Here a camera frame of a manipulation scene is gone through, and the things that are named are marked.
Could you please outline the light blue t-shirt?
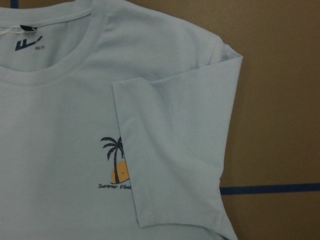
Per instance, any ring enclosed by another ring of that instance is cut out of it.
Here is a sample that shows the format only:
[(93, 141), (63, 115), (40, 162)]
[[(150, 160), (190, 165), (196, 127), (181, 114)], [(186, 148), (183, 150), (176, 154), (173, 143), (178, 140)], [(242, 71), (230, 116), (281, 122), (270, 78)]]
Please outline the light blue t-shirt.
[(0, 10), (3, 240), (235, 240), (220, 178), (243, 57), (125, 0)]

